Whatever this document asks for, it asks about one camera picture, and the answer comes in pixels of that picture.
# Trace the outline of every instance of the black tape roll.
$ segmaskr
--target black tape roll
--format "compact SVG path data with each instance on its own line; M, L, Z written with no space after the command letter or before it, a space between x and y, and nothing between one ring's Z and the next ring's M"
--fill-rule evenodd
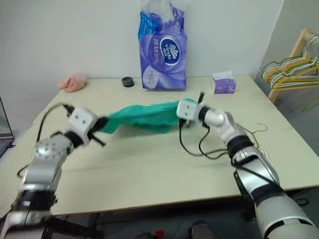
M125 86L125 87L132 87L132 86L134 86L134 80L133 80L132 77L129 77L129 76L123 77L123 78L122 78L122 83L123 83L123 86Z

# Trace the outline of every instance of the red object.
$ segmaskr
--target red object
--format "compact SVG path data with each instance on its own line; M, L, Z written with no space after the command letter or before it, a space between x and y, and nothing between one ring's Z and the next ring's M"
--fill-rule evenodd
M156 231L155 236L157 236L158 239L164 238L164 231Z

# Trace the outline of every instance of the black cable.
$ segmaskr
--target black cable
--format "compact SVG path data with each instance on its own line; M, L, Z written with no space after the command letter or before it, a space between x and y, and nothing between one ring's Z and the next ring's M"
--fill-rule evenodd
M27 164L26 166L24 166L23 168L21 168L17 173L16 173L16 176L18 178L22 178L23 176L21 175L21 172L26 169L27 167L29 166L29 164Z
M199 151L206 157L206 158L209 158L209 159L212 159L212 160L215 160L215 159L218 159L220 158L221 156L225 155L225 154L228 154L228 150L226 148L221 148L221 149L216 149L216 150L213 150L213 151L210 151L210 152L207 152L207 153L204 153L202 148L201 148L201 144L203 143L203 141L205 140L205 138L208 136L208 134L210 133L210 127L206 127L207 128L207 133L204 135L203 138L201 138L200 142L199 142L199 145L198 145L198 148L199 148ZM213 153L217 153L217 152L223 152L221 154L219 154L217 157L210 157L208 156L209 154L213 154Z
M73 111L72 110L72 106L69 106L67 104L64 104L64 103L57 103L56 105L52 106L51 108L49 108L49 110L44 114L42 120L41 120L41 124L40 124L40 128L39 128L39 132L38 132L38 136L36 137L36 142L38 143L40 141L40 137L41 137L41 132L42 132L42 127L43 127L43 124L44 124L44 121L46 119L46 117L49 115L49 113L51 111L53 111L54 109L60 107L60 106L64 106L66 108L66 110L68 111L68 114L71 114L72 112L70 111Z
M182 127L183 127L183 124L180 124L180 125L179 125L179 142L180 142L180 145L183 147L183 149L184 149L187 153L189 153L190 155L195 156L195 157L205 156L205 157L207 157L207 158L209 158L209 159L215 160L215 159L218 159L218 158L220 158L221 156L223 156L223 155L225 155L225 154L228 154L228 150L227 150L227 149L216 149L216 150L213 150L213 151L210 151L210 152L207 152L207 153L205 153L205 152L202 151L202 149L201 149L201 144L202 144L202 142L206 139L206 137L208 136L208 134L210 133L210 128L209 128L209 127L207 127L207 133L204 135L203 138L201 138L201 140L200 140L200 142L199 142L198 148L199 148L199 150L200 150L200 154L199 154L199 153L190 152L190 151L185 147L184 143L182 142L182 136L181 136ZM221 153L221 154L218 155L217 157L209 157L209 156L208 156L209 154L213 154L213 153L217 153L217 152L223 152L223 153Z
M180 145L183 147L183 149L185 149L185 151L187 152L187 153L189 153L190 155L192 155L192 156L195 156L195 157L202 157L203 156L203 154L202 153L192 153L192 152L190 152L186 147L185 147L185 145L183 144L183 141L182 141L182 139L181 139L181 130L182 130L182 126L180 125L179 126L179 142L180 142Z
M240 169L240 170L246 171L246 172L248 172L248 173L251 173L251 174L253 174L253 175L255 175L255 176L257 176L257 177L259 177L259 178L265 180L266 182L268 182L268 183L271 184L272 186L274 186L274 187L276 187L276 188L279 188L281 191L284 191L279 184L277 184L276 182L274 182L274 181L272 181L272 180L270 180L270 179L264 177L263 175L260 175L259 173L256 173L256 172L254 172L254 171L252 171L252 170L250 170L250 169L248 169L248 168L245 168L245 167L243 167L243 166L241 166L241 165L234 164L233 161L231 161L231 166L233 166L233 167L236 168L236 169Z
M184 145L183 142L182 142L182 138L181 138L181 130L182 130L182 127L183 127L183 123L180 123L180 125L179 125L179 142L180 142L181 146L185 149L185 151L186 151L187 153L189 153L190 155L193 155L193 156L206 156L206 157L209 158L209 159L215 160L215 159L217 159L217 158L219 158L219 157L221 157L221 156L223 156L223 155L225 155L225 154L228 154L228 150L227 150L227 149L217 149L217 150L214 150L214 151L211 151L211 152L208 152L208 153L204 153L204 152L203 152L203 150L201 149L201 144L202 144L202 142L205 140L205 138L208 136L208 134L210 133L210 127L208 127L208 126L205 126L205 127L207 128L207 133L206 133L206 134L204 135L204 137L200 140L199 145L198 145L198 148L199 148L201 154L197 154L197 153L192 153L192 152L190 152L190 151L185 147L185 145ZM216 153L216 152L222 152L222 151L225 151L225 152L221 153L220 155L218 155L218 156L215 157L215 158L208 156L208 154L212 154L212 153ZM269 184L273 185L273 186L276 187L276 188L279 188L281 191L284 192L284 190L282 189L282 187L281 187L279 184L277 184L276 182L274 182L274 181L272 181L272 180L270 180L270 179L264 177L263 175L260 175L259 173L256 173L256 172L254 172L254 171L252 171L252 170L250 170L250 169L248 169L248 168L245 168L245 167L243 167L243 166L241 166L241 165L234 164L232 160L231 160L231 165L232 165L234 168L236 168L236 169L240 169L240 170L246 171L246 172L248 172L248 173L251 173L251 174L253 174L253 175L255 175L255 176L257 176L257 177L259 177L259 178L265 180L265 181L268 182Z

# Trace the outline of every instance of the tissue box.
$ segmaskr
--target tissue box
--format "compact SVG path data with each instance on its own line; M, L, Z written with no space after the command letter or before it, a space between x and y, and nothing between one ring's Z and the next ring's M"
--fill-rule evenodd
M184 11L174 7L172 0L147 2L138 32L143 88L185 89Z
M215 82L214 94L232 94L235 92L236 82L231 71L212 74Z

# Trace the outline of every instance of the laptop screen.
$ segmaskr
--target laptop screen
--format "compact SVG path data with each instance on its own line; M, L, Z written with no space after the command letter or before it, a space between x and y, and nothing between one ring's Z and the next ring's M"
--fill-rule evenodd
M6 114L4 111L4 107L2 104L2 100L0 98L1 105L0 105L0 139L4 138L13 138L11 128L9 122L6 118Z

